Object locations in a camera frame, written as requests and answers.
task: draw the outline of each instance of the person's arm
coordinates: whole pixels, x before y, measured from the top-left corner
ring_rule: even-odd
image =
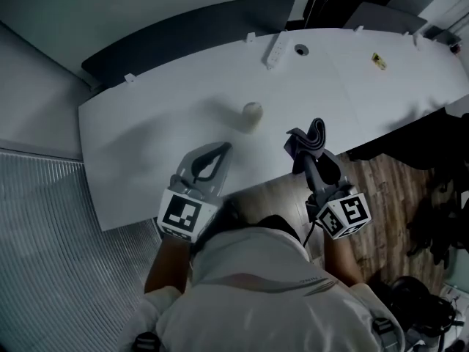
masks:
[[[169,285],[184,293],[188,278],[190,248],[189,242],[164,235],[163,243],[145,282],[145,293]]]
[[[364,283],[348,237],[332,239],[324,232],[325,270],[348,287]]]

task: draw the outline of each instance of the white table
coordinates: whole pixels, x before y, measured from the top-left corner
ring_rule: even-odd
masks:
[[[175,60],[97,95],[79,109],[86,176],[101,228],[154,217],[184,154],[229,141],[233,162],[223,194],[291,171],[286,132],[324,119],[335,154],[376,139],[469,94],[447,47],[385,32],[290,32],[287,52],[268,70],[275,39],[258,37]],[[302,43],[308,56],[293,50]],[[388,64],[379,69],[377,52]],[[237,129],[245,104],[264,116],[251,134]]]

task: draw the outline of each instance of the floor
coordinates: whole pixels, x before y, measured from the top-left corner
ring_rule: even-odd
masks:
[[[419,202],[425,196],[432,197],[434,204],[443,203],[447,198],[426,187],[433,172],[413,169],[386,155],[359,162],[350,162],[347,154],[339,158],[349,180],[366,194],[372,213],[371,224],[350,237],[365,280],[376,274],[382,281],[392,283],[400,276],[411,275],[432,293],[439,294],[443,286],[443,264],[434,265],[428,250],[411,258],[406,256],[412,246],[406,226],[412,221]],[[305,207],[310,193],[304,175],[290,174],[241,191],[234,199],[250,223],[278,214],[304,241],[311,226]],[[316,228],[308,248],[317,264],[322,264],[322,245],[322,230]]]

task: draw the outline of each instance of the power strip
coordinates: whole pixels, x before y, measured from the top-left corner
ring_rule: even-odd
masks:
[[[277,40],[270,51],[269,57],[267,58],[266,65],[267,69],[273,69],[280,62],[281,57],[287,50],[289,42],[288,32],[281,32],[277,36]]]

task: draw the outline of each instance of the person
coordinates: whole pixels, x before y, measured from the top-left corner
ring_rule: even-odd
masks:
[[[324,232],[325,271],[280,216],[166,235],[119,338],[127,351],[403,351],[394,316],[363,282],[348,237]]]

